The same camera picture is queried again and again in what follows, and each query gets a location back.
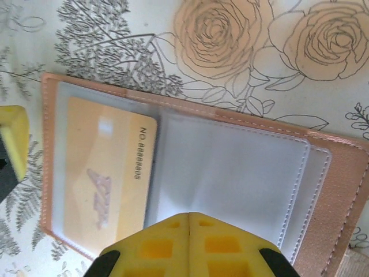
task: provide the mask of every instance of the black rubber corner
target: black rubber corner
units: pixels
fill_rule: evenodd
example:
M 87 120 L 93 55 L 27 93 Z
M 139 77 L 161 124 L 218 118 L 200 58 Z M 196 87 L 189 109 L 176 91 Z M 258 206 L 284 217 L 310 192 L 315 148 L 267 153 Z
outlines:
M 260 249 L 259 252 L 276 277 L 300 277 L 281 253 L 269 248 Z
M 14 168 L 7 155 L 5 144 L 0 136 L 0 203 L 18 185 Z
M 119 251 L 112 250 L 98 257 L 87 270 L 84 277 L 109 277 L 120 255 Z

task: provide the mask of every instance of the yellow plastic object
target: yellow plastic object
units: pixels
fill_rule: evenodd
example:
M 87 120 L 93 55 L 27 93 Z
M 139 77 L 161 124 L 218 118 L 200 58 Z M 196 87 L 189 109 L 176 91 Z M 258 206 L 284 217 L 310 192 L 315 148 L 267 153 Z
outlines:
M 25 108 L 0 107 L 0 136 L 18 182 L 25 177 L 29 139 L 29 123 Z
M 144 229 L 101 255 L 121 254 L 109 277 L 275 277 L 259 252 L 265 248 L 280 253 L 256 235 L 189 213 Z

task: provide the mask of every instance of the card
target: card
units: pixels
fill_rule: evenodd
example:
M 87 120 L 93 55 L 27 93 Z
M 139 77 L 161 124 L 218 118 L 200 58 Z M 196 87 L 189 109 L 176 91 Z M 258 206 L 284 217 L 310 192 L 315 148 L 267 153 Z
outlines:
M 98 256 L 142 230 L 156 120 L 71 97 L 63 233 Z

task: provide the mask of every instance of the table surface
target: table surface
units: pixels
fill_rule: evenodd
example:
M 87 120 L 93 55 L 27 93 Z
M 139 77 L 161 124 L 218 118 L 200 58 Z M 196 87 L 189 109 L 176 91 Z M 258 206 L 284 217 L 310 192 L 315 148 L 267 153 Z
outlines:
M 27 108 L 29 170 L 0 205 L 0 276 L 82 276 L 39 228 L 40 74 L 369 140 L 369 0 L 0 0 L 0 105 Z M 351 245 L 369 254 L 369 205 Z

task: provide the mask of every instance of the printed logo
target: printed logo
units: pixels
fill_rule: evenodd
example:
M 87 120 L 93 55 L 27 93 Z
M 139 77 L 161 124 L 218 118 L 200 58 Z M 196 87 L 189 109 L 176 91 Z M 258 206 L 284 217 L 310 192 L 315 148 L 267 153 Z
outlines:
M 104 177 L 92 169 L 87 169 L 87 175 L 95 185 L 97 192 L 93 198 L 93 209 L 97 212 L 97 228 L 106 228 L 109 219 L 111 178 Z

